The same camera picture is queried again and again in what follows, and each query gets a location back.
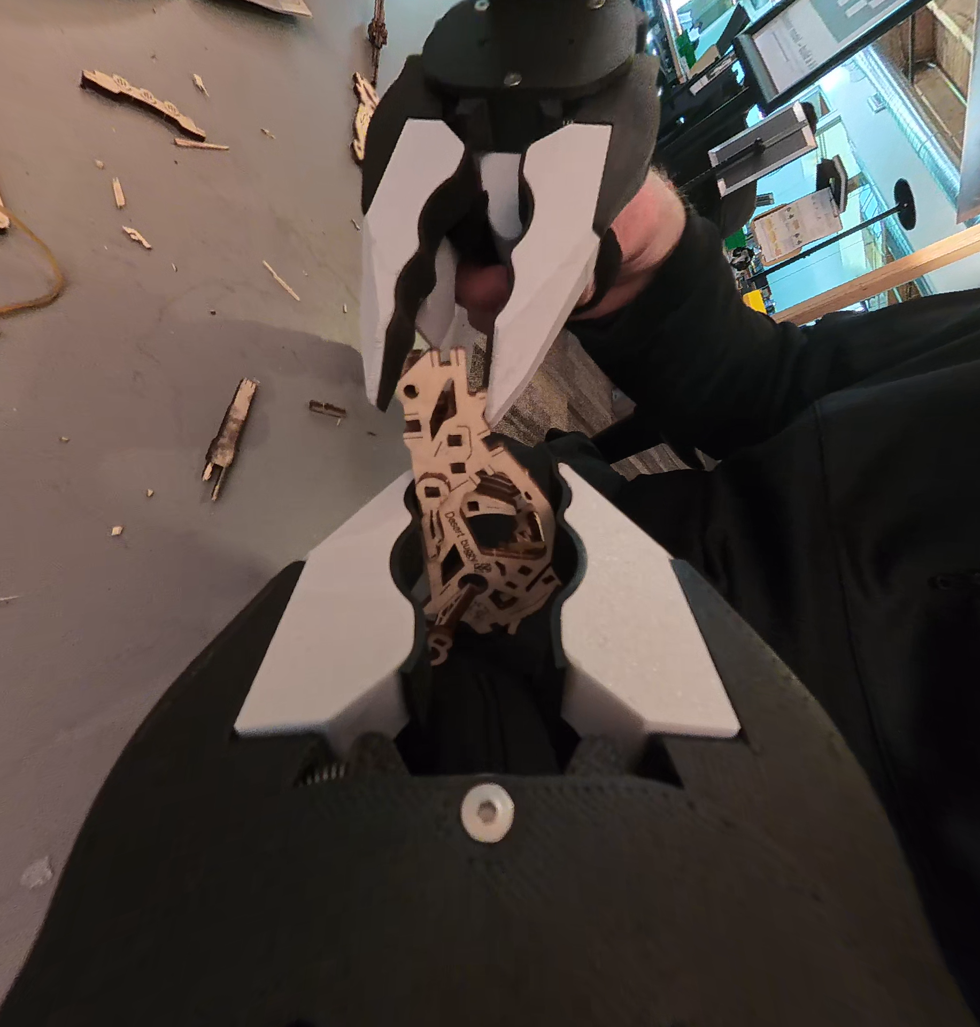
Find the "person's right forearm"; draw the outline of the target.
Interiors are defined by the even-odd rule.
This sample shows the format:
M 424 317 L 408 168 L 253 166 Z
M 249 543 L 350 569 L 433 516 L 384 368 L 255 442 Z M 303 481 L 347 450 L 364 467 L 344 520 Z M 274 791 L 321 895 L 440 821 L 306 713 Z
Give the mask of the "person's right forearm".
M 637 296 L 570 327 L 638 414 L 718 459 L 838 388 L 828 340 L 743 304 L 714 226 L 696 214 Z

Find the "person's dark clothing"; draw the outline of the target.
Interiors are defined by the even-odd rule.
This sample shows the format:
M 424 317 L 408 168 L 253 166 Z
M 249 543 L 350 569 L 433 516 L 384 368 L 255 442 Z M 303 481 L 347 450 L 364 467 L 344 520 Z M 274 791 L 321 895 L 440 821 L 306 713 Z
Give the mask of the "person's dark clothing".
M 805 331 L 838 388 L 712 470 L 607 495 L 830 715 L 980 1020 L 980 289 Z

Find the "person's right hand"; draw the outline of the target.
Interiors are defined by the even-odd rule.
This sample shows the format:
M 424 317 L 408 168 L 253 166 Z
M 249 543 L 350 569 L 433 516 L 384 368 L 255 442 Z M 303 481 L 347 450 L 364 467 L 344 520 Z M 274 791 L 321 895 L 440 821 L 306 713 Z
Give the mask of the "person's right hand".
M 602 318 L 637 299 L 676 250 L 687 220 L 682 195 L 665 173 L 652 167 L 611 225 L 621 257 L 613 282 L 606 292 L 596 281 L 587 286 L 569 321 Z

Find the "computer monitor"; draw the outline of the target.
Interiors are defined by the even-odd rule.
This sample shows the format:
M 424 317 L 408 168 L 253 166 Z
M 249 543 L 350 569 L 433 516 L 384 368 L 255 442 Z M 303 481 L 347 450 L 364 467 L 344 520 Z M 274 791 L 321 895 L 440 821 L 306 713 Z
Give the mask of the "computer monitor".
M 734 56 L 748 92 L 769 115 L 925 5 L 925 1 L 780 2 L 734 38 Z

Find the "wooden building post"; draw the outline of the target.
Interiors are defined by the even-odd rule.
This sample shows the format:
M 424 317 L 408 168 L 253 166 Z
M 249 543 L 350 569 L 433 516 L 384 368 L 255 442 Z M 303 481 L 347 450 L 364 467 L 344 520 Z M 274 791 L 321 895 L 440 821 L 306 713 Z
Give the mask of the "wooden building post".
M 938 271 L 980 252 L 980 222 L 951 236 L 938 240 L 928 248 L 885 264 L 852 279 L 843 286 L 829 289 L 807 301 L 779 311 L 774 315 L 777 324 L 804 326 L 823 316 L 844 310 L 861 301 L 916 280 L 927 273 Z

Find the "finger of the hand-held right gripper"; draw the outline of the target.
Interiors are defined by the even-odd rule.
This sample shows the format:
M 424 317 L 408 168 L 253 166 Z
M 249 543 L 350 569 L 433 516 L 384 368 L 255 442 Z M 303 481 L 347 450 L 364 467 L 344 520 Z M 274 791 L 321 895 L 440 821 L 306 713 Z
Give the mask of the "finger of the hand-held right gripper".
M 495 427 L 521 396 L 596 267 L 593 227 L 611 141 L 607 124 L 571 123 L 530 145 L 520 185 L 531 219 L 511 250 L 508 300 L 497 315 L 488 384 Z
M 408 119 L 362 221 L 359 340 L 368 401 L 389 406 L 400 375 L 397 353 L 407 353 L 416 313 L 402 294 L 406 266 L 424 258 L 421 215 L 434 192 L 456 173 L 464 146 L 440 120 Z

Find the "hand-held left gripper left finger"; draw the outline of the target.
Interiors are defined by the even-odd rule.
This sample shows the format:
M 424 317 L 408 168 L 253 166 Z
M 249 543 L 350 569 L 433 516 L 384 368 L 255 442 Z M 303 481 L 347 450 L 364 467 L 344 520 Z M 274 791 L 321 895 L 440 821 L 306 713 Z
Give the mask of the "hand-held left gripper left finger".
M 406 471 L 305 558 L 237 715 L 241 738 L 317 734 L 339 758 L 366 734 L 394 739 L 405 675 L 424 649 L 424 574 Z

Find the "small wooden frame part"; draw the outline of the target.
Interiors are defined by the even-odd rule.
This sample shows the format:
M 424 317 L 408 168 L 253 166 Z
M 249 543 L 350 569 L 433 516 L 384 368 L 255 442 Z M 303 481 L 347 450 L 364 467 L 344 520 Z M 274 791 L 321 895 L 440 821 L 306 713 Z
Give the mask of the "small wooden frame part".
M 352 74 L 352 90 L 356 99 L 356 108 L 352 122 L 350 146 L 355 163 L 362 165 L 366 156 L 369 124 L 371 124 L 380 97 L 376 86 L 357 71 Z

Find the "scattered wood scraps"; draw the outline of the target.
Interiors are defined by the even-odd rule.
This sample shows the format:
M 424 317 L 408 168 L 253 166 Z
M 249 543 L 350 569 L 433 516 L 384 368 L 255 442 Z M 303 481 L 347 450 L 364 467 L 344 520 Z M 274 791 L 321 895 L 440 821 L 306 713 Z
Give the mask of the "scattered wood scraps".
M 0 320 L 0 612 L 224 589 L 303 557 L 356 507 L 342 431 L 308 411 L 349 344 L 351 70 L 331 58 L 0 52 L 0 188 L 68 280 Z M 229 152 L 80 85 L 118 74 Z M 219 499 L 204 457 L 258 390 Z

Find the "thin wooden lever part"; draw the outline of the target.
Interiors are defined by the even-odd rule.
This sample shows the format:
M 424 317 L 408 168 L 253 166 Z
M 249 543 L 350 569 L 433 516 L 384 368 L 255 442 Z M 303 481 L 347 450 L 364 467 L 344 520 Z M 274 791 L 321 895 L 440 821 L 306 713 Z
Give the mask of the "thin wooden lever part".
M 240 445 L 240 435 L 251 412 L 252 401 L 257 393 L 259 382 L 242 378 L 238 383 L 217 434 L 209 444 L 201 481 L 211 485 L 211 501 L 216 502 L 221 494 L 224 481 L 231 469 Z

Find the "wooden buggy model assembly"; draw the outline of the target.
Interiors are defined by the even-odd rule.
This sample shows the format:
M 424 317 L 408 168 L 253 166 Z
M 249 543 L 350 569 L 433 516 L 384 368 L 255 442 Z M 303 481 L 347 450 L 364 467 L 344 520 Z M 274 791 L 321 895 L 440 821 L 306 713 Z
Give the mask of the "wooden buggy model assembly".
M 421 514 L 427 649 L 442 665 L 461 624 L 514 635 L 546 605 L 561 584 L 557 523 L 546 493 L 490 429 L 464 348 L 412 358 L 395 394 Z

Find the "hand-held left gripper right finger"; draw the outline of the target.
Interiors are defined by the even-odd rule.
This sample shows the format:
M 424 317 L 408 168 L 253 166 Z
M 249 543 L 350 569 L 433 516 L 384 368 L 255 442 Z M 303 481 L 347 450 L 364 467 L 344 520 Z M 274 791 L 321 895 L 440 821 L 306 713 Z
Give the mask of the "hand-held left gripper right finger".
M 741 724 L 674 560 L 568 464 L 560 526 L 576 572 L 560 598 L 560 713 L 634 771 L 652 737 L 731 740 Z

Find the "curved notched wooden strip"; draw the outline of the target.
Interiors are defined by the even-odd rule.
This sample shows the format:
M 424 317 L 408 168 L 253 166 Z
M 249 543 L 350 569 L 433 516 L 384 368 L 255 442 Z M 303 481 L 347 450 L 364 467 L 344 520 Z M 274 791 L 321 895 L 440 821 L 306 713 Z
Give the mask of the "curved notched wooden strip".
M 186 135 L 194 142 L 206 141 L 206 132 L 190 116 L 184 114 L 167 99 L 154 96 L 149 89 L 131 84 L 126 78 L 100 70 L 81 71 L 80 85 L 90 88 L 101 96 L 109 96 L 116 101 L 130 101 L 165 120 L 169 125 Z

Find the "tan rubber band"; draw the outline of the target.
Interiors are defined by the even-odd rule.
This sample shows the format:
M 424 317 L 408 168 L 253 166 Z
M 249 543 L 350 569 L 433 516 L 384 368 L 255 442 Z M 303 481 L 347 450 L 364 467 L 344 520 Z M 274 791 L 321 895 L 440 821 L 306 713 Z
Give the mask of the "tan rubber band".
M 47 248 L 47 244 L 35 232 L 33 232 L 24 221 L 21 221 L 16 213 L 8 210 L 1 202 L 0 214 L 9 218 L 10 222 L 14 223 L 21 232 L 25 234 L 36 248 L 39 248 L 44 255 L 44 258 L 47 259 L 51 274 L 51 286 L 46 293 L 29 300 L 0 305 L 0 317 L 18 315 L 18 313 L 42 309 L 49 306 L 60 298 L 61 294 L 67 287 L 67 277 L 65 276 L 63 269 L 60 267 L 55 254 L 52 250 Z

